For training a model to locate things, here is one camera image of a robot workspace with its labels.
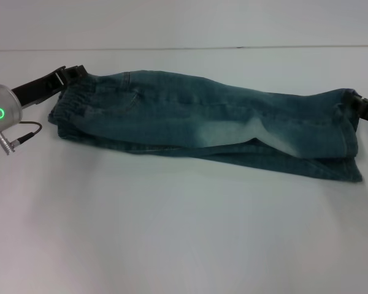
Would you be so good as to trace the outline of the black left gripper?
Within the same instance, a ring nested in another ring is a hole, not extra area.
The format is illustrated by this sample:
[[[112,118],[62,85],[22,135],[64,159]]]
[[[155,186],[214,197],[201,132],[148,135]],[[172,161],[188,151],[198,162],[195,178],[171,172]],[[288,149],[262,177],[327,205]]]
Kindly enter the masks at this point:
[[[62,66],[52,73],[12,89],[22,108],[27,108],[58,94],[67,86],[67,81],[85,78],[88,72],[81,66],[66,68]]]

